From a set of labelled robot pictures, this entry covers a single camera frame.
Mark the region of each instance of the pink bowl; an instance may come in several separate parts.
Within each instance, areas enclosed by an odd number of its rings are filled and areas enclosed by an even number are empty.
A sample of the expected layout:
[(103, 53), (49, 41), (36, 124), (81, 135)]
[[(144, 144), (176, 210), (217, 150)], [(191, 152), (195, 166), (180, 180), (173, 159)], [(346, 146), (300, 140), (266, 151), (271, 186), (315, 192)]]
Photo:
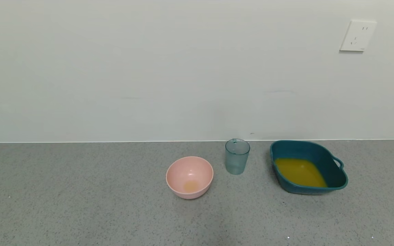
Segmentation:
[(167, 170), (166, 180), (170, 189), (183, 199), (194, 199), (209, 189), (214, 178), (211, 164), (197, 156), (183, 157)]

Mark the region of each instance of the orange juice residue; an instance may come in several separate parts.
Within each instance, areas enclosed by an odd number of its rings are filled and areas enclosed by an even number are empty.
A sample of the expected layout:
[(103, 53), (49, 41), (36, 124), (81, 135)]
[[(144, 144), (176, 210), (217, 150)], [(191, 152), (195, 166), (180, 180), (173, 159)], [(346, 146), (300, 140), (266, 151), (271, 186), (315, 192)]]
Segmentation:
[(197, 180), (186, 181), (185, 186), (183, 187), (186, 193), (193, 193), (198, 191), (198, 182)]

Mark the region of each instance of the orange juice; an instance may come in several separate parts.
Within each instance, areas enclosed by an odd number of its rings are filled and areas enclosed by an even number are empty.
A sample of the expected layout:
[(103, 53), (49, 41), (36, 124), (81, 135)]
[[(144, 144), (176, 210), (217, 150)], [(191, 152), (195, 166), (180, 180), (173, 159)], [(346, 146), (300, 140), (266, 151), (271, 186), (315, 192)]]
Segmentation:
[(275, 160), (280, 173), (289, 181), (303, 186), (327, 187), (316, 165), (307, 160), (279, 158)]
[(198, 182), (197, 180), (186, 181), (185, 186), (183, 187), (186, 193), (193, 193), (198, 191)]

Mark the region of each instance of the bowl rim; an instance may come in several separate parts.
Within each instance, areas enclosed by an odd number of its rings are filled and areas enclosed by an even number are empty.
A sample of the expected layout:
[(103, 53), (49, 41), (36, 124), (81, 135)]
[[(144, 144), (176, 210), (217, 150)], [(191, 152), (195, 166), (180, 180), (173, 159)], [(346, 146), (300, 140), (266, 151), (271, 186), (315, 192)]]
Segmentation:
[[(208, 185), (206, 185), (203, 189), (200, 189), (200, 190), (198, 190), (198, 191), (196, 191), (196, 192), (192, 192), (192, 193), (183, 193), (183, 192), (179, 192), (179, 191), (173, 189), (173, 188), (169, 185), (169, 183), (168, 183), (168, 172), (169, 172), (170, 168), (171, 168), (176, 162), (178, 162), (178, 161), (180, 161), (180, 160), (182, 160), (182, 159), (187, 159), (187, 158), (199, 158), (199, 159), (202, 159), (203, 161), (205, 161), (205, 162), (211, 167), (211, 171), (212, 171), (211, 180), (209, 181)], [(206, 188), (208, 188), (208, 187), (211, 185), (213, 179), (214, 179), (214, 168), (212, 167), (212, 165), (211, 165), (207, 160), (205, 160), (205, 159), (203, 159), (202, 157), (199, 157), (199, 156), (185, 156), (185, 157), (182, 157), (182, 158), (180, 158), (180, 159), (177, 159), (175, 162), (173, 162), (173, 163), (170, 165), (170, 167), (167, 169), (167, 172), (166, 172), (166, 174), (165, 174), (165, 181), (167, 182), (168, 187), (169, 187), (172, 191), (174, 191), (174, 192), (176, 192), (176, 193), (178, 193), (178, 194), (181, 194), (181, 195), (194, 195), (194, 194), (200, 193), (200, 192), (202, 192), (203, 190), (205, 190)]]
[(340, 171), (344, 174), (344, 177), (346, 178), (346, 182), (345, 182), (342, 186), (340, 186), (340, 187), (314, 187), (314, 186), (305, 186), (305, 185), (300, 185), (300, 184), (296, 184), (296, 183), (293, 183), (293, 182), (289, 181), (289, 180), (288, 180), (285, 176), (283, 176), (282, 173), (279, 171), (279, 168), (278, 168), (278, 166), (277, 166), (276, 163), (275, 163), (275, 159), (273, 158), (273, 145), (274, 145), (275, 143), (278, 143), (278, 142), (304, 142), (304, 143), (309, 143), (309, 144), (317, 145), (317, 146), (319, 146), (319, 147), (322, 147), (324, 150), (326, 150), (326, 151), (330, 154), (330, 156), (331, 156), (333, 159), (336, 159), (336, 157), (335, 157), (327, 148), (325, 148), (324, 146), (322, 146), (322, 145), (320, 145), (320, 144), (318, 144), (318, 143), (311, 142), (311, 141), (305, 141), (305, 140), (277, 140), (277, 141), (274, 141), (274, 142), (270, 145), (270, 160), (272, 161), (272, 166), (273, 166), (273, 167), (275, 168), (275, 170), (276, 170), (276, 175), (279, 176), (279, 177), (281, 177), (284, 181), (286, 181), (287, 183), (289, 183), (291, 186), (297, 187), (297, 188), (302, 188), (302, 189), (315, 190), (315, 191), (333, 191), (333, 190), (341, 190), (341, 189), (343, 189), (343, 188), (345, 188), (345, 187), (347, 186), (347, 183), (349, 182), (349, 180), (348, 180), (348, 178), (347, 178), (346, 172), (343, 170), (343, 167), (340, 168)]

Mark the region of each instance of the bowl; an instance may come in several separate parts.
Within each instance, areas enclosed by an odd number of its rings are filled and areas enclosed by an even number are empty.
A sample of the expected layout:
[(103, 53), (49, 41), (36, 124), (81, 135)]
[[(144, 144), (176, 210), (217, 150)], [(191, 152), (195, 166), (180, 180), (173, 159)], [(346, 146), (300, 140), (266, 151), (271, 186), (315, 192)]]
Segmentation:
[[(343, 189), (347, 185), (343, 162), (317, 143), (294, 140), (276, 141), (270, 146), (270, 158), (280, 186), (288, 192), (321, 195)], [(300, 160), (302, 163), (292, 165), (286, 162), (288, 165), (278, 166), (278, 159)], [(292, 177), (299, 177), (305, 183), (293, 182), (293, 179), (290, 179)], [(322, 182), (323, 186), (305, 185), (316, 181)]]
[(197, 156), (183, 157), (168, 168), (168, 187), (183, 199), (194, 199), (209, 189), (214, 178), (214, 170), (205, 159)]

